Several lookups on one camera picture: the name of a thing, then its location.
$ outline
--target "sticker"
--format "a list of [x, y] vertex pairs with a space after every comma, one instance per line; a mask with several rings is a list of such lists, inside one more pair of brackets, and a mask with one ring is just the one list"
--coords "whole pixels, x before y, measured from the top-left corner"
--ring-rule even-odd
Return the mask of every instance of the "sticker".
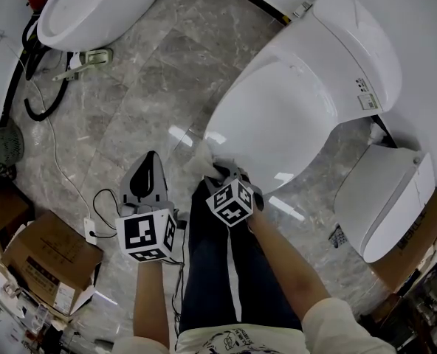
[[378, 109], [378, 103], [372, 93], [361, 94], [358, 96], [359, 103], [363, 107], [363, 110]]
[[25, 274], [36, 282], [38, 287], [43, 288], [49, 295], [54, 295], [58, 287], [59, 280], [33, 258], [28, 257], [24, 264]]
[[72, 299], [74, 298], [74, 293], [74, 288], [60, 282], [58, 293], [56, 294], [54, 307], [65, 315], [69, 315]]

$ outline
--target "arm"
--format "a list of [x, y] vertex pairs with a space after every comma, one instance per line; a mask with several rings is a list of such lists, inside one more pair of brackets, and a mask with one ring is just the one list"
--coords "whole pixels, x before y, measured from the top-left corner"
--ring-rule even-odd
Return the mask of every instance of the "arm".
[[248, 224], [268, 259], [287, 301], [300, 320], [320, 300], [329, 298], [315, 270], [255, 206]]
[[169, 349], [168, 316], [162, 285], [162, 264], [159, 261], [138, 265], [133, 333]]

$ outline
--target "wire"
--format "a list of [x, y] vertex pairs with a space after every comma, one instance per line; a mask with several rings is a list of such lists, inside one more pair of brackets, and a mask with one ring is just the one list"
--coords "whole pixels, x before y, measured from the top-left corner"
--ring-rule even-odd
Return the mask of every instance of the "wire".
[[113, 237], [117, 236], [117, 233], [115, 232], [112, 236], [99, 236], [99, 235], [96, 235], [96, 234], [93, 233], [93, 232], [90, 232], [90, 235], [91, 235], [92, 237], [96, 237], [96, 238], [98, 238], [98, 239], [112, 239]]
[[182, 303], [184, 302], [184, 267], [185, 267], [185, 256], [184, 256], [184, 244], [186, 240], [186, 230], [184, 230], [184, 235], [182, 236], [182, 261], [176, 261], [174, 259], [169, 259], [168, 262], [170, 265], [179, 265], [179, 273], [176, 282], [176, 289], [174, 290], [173, 297], [171, 298], [171, 306], [173, 307], [174, 312], [174, 331], [176, 333], [176, 337], [179, 337], [179, 323], [181, 322], [181, 313], [176, 309], [175, 301], [179, 294], [179, 290], [181, 293], [181, 312], [182, 312]]
[[102, 221], [111, 229], [113, 229], [114, 231], [117, 231], [117, 229], [115, 228], [115, 226], [113, 224], [110, 224], [106, 219], [104, 219], [104, 217], [97, 211], [96, 207], [95, 207], [95, 199], [99, 196], [99, 194], [101, 194], [101, 192], [110, 192], [110, 195], [112, 196], [112, 198], [114, 199], [115, 202], [115, 209], [117, 210], [117, 215], [120, 217], [120, 211], [118, 209], [118, 202], [117, 199], [115, 198], [115, 193], [112, 189], [101, 189], [97, 192], [97, 194], [94, 196], [94, 198], [92, 199], [92, 207], [94, 207], [94, 211], [95, 213], [99, 216], [100, 219], [102, 219]]
[[[25, 69], [25, 65], [24, 65], [24, 63], [23, 63], [23, 62], [21, 61], [21, 59], [18, 57], [18, 55], [16, 54], [16, 52], [13, 51], [12, 47], [9, 46], [9, 44], [7, 44], [5, 41], [4, 41], [4, 44], [5, 44], [5, 46], [7, 46], [7, 48], [8, 48], [8, 49], [9, 49], [9, 50], [10, 50], [10, 51], [15, 55], [15, 57], [18, 59], [18, 62], [21, 64], [22, 68], [24, 69], [25, 76], [27, 76], [27, 70]], [[36, 90], [37, 90], [38, 93], [40, 94], [41, 103], [43, 104], [43, 108], [44, 108], [44, 110], [46, 110], [47, 107], [44, 105], [43, 94], [41, 93], [39, 87], [35, 84], [35, 82], [34, 82], [33, 80], [30, 79], [29, 81], [34, 85], [34, 87], [36, 88]], [[49, 123], [49, 127], [51, 128], [52, 135], [53, 135], [53, 157], [54, 157], [54, 159], [55, 159], [56, 167], [57, 167], [57, 169], [59, 170], [59, 172], [64, 176], [64, 178], [65, 178], [65, 179], [66, 179], [66, 180], [67, 180], [67, 181], [72, 185], [72, 187], [74, 187], [74, 189], [75, 189], [76, 192], [78, 193], [80, 199], [81, 199], [82, 202], [86, 205], [87, 212], [88, 212], [88, 216], [89, 216], [89, 219], [90, 219], [90, 218], [92, 217], [92, 215], [91, 215], [91, 209], [90, 209], [89, 205], [87, 204], [86, 199], [84, 199], [83, 195], [80, 193], [80, 191], [79, 191], [79, 189], [76, 187], [76, 185], [74, 185], [74, 183], [69, 179], [69, 177], [65, 174], [65, 172], [62, 171], [61, 167], [59, 166], [59, 163], [58, 163], [58, 156], [57, 156], [57, 154], [56, 154], [56, 133], [55, 133], [55, 129], [53, 128], [53, 125], [52, 125], [51, 120], [49, 119], [49, 117], [48, 117], [48, 123]]]
[[69, 343], [68, 343], [68, 347], [66, 348], [66, 351], [69, 350], [69, 354], [71, 354], [71, 349], [69, 349], [69, 346], [71, 346], [72, 339], [74, 338], [75, 335], [76, 335], [76, 332], [74, 332], [72, 334], [71, 339], [69, 340]]

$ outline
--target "marble floor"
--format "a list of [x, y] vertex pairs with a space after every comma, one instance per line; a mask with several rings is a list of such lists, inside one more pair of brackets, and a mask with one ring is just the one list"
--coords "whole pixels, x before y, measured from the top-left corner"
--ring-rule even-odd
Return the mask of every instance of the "marble floor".
[[[187, 173], [184, 165], [221, 96], [281, 29], [276, 20], [246, 0], [156, 0], [111, 45], [113, 64], [82, 74], [69, 84], [51, 117], [56, 153], [62, 170], [86, 199], [100, 233], [111, 231], [94, 214], [95, 193], [105, 187], [118, 191], [128, 167], [148, 150], [161, 156], [170, 199], [182, 211], [189, 210], [199, 178]], [[50, 80], [63, 70], [64, 56], [49, 52], [33, 78], [47, 105], [58, 93], [59, 84]], [[38, 213], [51, 209], [83, 232], [87, 208], [55, 165], [48, 122], [33, 122], [27, 116], [25, 97], [34, 110], [42, 109], [33, 84], [21, 82], [11, 113], [25, 140], [16, 183], [35, 202]], [[355, 314], [372, 308], [386, 291], [348, 244], [335, 249], [328, 236], [336, 223], [334, 196], [366, 149], [368, 135], [369, 122], [365, 120], [337, 127], [302, 174], [266, 196], [266, 200], [277, 198], [304, 216], [300, 221], [267, 204], [272, 221], [317, 269], [331, 294], [347, 300]], [[114, 221], [115, 208], [108, 195], [101, 195], [96, 206]], [[105, 251], [97, 281], [99, 294], [65, 335], [67, 341], [72, 338], [70, 348], [76, 353], [94, 353], [95, 339], [114, 341], [132, 334], [137, 265], [121, 255], [115, 239], [99, 241]], [[176, 258], [180, 258], [181, 242], [180, 232]], [[169, 301], [177, 267], [165, 265], [164, 269], [171, 341], [175, 342]], [[238, 280], [231, 257], [230, 278], [236, 299]], [[72, 337], [76, 330], [81, 337]]]

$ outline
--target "person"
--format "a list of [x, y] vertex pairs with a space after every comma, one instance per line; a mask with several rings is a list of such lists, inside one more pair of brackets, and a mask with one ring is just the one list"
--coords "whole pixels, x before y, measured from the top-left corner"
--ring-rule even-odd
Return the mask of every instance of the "person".
[[[257, 208], [228, 229], [206, 204], [202, 181], [192, 197], [190, 270], [179, 323], [180, 354], [386, 354], [392, 346], [370, 336], [350, 306], [331, 298], [315, 270]], [[241, 322], [230, 290], [230, 231], [238, 274]], [[114, 354], [168, 354], [161, 262], [140, 263], [134, 337], [117, 340]]]

